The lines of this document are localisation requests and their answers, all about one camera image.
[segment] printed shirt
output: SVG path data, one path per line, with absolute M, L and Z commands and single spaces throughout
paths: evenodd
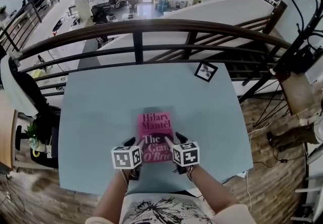
M 202 200 L 180 194 L 131 194 L 125 197 L 120 224 L 255 224 L 244 204 L 230 206 L 214 216 Z M 117 224 L 91 217 L 85 224 Z

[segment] stair step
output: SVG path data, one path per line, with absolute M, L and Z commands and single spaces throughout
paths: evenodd
M 259 50 L 269 53 L 269 49 L 264 43 L 253 41 L 244 45 L 239 46 L 239 48 L 246 48 L 252 50 Z M 246 62 L 262 62 L 265 59 L 265 56 L 256 53 L 247 53 L 247 52 L 221 52 L 213 56 L 208 57 L 210 60 L 233 60 L 233 61 L 246 61 Z M 228 71 L 254 71 L 258 69 L 259 65 L 257 64 L 235 64 L 235 63 L 225 63 Z M 260 71 L 269 71 L 268 66 L 261 66 Z M 244 79 L 249 76 L 250 73 L 230 73 L 231 79 Z M 262 73 L 259 73 L 256 78 L 261 78 Z

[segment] person's leg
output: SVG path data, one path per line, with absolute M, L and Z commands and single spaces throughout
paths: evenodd
M 312 125 L 296 127 L 278 136 L 269 132 L 267 133 L 267 138 L 272 147 L 288 145 L 288 148 L 291 148 L 303 142 L 317 143 Z

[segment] white cloth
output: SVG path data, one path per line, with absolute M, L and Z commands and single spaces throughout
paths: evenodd
M 8 101 L 10 101 L 14 109 L 18 112 L 22 112 L 29 117 L 36 118 L 38 110 L 35 108 L 31 99 L 16 82 L 14 76 L 12 76 L 9 67 L 8 55 L 2 58 L 0 63 L 0 70 L 1 80 Z
M 198 198 L 180 194 L 131 194 L 125 197 L 120 224 L 255 224 L 248 208 L 237 204 L 213 216 L 209 206 Z M 85 224 L 117 224 L 89 218 Z

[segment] white desk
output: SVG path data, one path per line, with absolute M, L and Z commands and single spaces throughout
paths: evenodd
M 71 73 L 60 121 L 62 188 L 102 194 L 115 170 L 111 149 L 138 136 L 137 116 L 171 114 L 173 131 L 198 142 L 200 162 L 219 181 L 253 167 L 241 107 L 224 64 L 211 81 L 194 76 L 198 63 L 135 65 Z M 130 193 L 194 188 L 171 161 L 147 163 Z
M 138 15 L 138 13 L 124 13 L 122 14 L 122 21 L 127 20 L 145 20 L 147 19 L 146 15 Z
M 83 28 L 86 24 L 86 22 L 81 22 L 80 24 L 73 26 L 74 20 L 75 19 L 73 18 L 73 16 L 66 17 L 65 21 L 58 29 L 56 35 L 60 35 L 72 30 Z M 72 44 L 62 45 L 60 47 L 51 49 L 49 53 L 52 55 L 54 59 L 80 54 L 83 52 L 85 42 L 86 40 L 83 40 Z M 66 63 L 61 63 L 60 66 L 63 70 L 69 71 L 69 70 L 77 69 L 78 64 L 79 64 L 79 60 L 74 60 Z

